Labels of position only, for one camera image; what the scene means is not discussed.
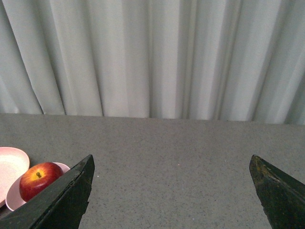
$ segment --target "red apple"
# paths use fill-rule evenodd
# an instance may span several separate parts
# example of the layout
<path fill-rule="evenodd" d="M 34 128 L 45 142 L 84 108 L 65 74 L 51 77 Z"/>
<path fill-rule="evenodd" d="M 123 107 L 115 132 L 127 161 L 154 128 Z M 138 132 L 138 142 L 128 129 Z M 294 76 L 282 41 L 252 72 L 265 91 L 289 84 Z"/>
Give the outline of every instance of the red apple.
<path fill-rule="evenodd" d="M 63 175 L 62 169 L 53 162 L 33 166 L 22 175 L 19 183 L 20 196 L 29 201 Z"/>

